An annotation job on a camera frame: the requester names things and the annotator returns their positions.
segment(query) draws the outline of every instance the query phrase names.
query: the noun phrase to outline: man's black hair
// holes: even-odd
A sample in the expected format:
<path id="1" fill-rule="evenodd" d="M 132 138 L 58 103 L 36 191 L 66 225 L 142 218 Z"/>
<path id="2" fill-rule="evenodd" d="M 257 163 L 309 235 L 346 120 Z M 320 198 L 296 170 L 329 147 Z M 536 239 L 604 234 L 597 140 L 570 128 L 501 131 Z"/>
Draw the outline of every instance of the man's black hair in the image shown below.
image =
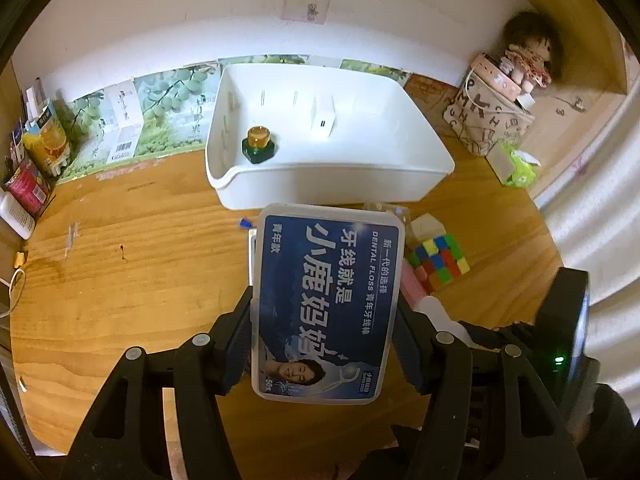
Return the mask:
<path id="1" fill-rule="evenodd" d="M 311 371 L 314 373 L 313 378 L 298 384 L 302 384 L 303 386 L 311 386 L 312 384 L 316 384 L 317 382 L 321 381 L 324 378 L 324 375 L 325 375 L 324 368 L 321 367 L 318 361 L 313 361 L 312 359 L 298 359 L 296 362 L 302 363 L 303 365 L 307 365 L 309 368 L 311 368 Z"/>

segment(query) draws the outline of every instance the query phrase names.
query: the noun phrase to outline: white cable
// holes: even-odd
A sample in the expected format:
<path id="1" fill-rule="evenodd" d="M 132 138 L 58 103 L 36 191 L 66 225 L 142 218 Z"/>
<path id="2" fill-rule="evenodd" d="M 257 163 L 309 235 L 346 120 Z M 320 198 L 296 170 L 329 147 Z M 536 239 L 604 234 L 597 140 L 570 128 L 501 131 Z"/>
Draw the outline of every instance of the white cable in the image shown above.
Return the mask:
<path id="1" fill-rule="evenodd" d="M 491 112 L 493 114 L 521 114 L 521 113 L 524 113 L 524 111 L 521 112 L 519 110 L 491 110 L 491 108 L 484 108 L 484 107 L 480 106 L 478 103 L 476 103 L 471 97 L 469 97 L 469 90 L 468 90 L 467 87 L 469 85 L 469 79 L 471 78 L 471 74 L 474 72 L 474 69 L 476 68 L 476 66 L 478 66 L 478 63 L 476 63 L 475 65 L 473 65 L 471 67 L 471 69 L 469 69 L 469 73 L 466 75 L 465 85 L 463 86 L 463 91 L 465 93 L 466 98 L 469 99 L 469 101 L 471 101 L 475 106 L 477 106 L 481 110 L 485 110 L 486 112 Z"/>
<path id="2" fill-rule="evenodd" d="M 20 293 L 18 293 L 18 297 L 15 298 L 15 301 L 13 301 L 12 292 L 14 291 L 15 278 L 18 274 L 23 275 L 22 288 L 20 289 Z M 11 277 L 11 282 L 9 282 L 9 310 L 0 314 L 0 319 L 2 319 L 3 317 L 9 316 L 15 310 L 15 307 L 18 306 L 18 302 L 20 301 L 20 297 L 22 295 L 24 286 L 26 284 L 27 284 L 27 274 L 20 267 L 18 267 L 17 269 L 15 269 L 14 275 Z"/>

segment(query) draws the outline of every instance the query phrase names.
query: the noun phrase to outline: blue label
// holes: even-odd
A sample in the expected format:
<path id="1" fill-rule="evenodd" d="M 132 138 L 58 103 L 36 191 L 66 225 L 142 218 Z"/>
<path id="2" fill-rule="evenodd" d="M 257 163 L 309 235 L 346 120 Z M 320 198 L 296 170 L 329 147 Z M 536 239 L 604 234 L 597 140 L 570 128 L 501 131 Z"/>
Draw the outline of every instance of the blue label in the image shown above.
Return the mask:
<path id="1" fill-rule="evenodd" d="M 367 399 L 380 377 L 398 228 L 268 216 L 260 272 L 261 392 Z"/>

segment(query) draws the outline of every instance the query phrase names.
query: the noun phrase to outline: rubik's cube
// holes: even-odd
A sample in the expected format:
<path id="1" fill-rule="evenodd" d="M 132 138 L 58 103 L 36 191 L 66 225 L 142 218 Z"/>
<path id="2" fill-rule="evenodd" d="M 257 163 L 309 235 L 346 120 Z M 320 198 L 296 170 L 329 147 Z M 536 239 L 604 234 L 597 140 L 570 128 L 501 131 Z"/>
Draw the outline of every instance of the rubik's cube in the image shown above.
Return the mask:
<path id="1" fill-rule="evenodd" d="M 427 294 L 469 272 L 456 239 L 448 233 L 424 240 L 408 259 Z"/>

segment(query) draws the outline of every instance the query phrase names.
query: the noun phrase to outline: white plastic bin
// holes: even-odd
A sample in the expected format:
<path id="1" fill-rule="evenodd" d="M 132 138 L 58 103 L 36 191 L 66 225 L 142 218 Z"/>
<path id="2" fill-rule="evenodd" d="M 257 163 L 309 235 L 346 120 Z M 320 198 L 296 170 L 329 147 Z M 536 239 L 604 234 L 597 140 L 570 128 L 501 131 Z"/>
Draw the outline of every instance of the white plastic bin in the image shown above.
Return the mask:
<path id="1" fill-rule="evenodd" d="M 335 123 L 311 132 L 316 96 Z M 273 158 L 251 164 L 242 139 L 265 126 Z M 235 64 L 224 69 L 205 152 L 207 176 L 229 209 L 271 203 L 414 202 L 454 163 L 404 89 L 384 76 L 337 68 Z"/>

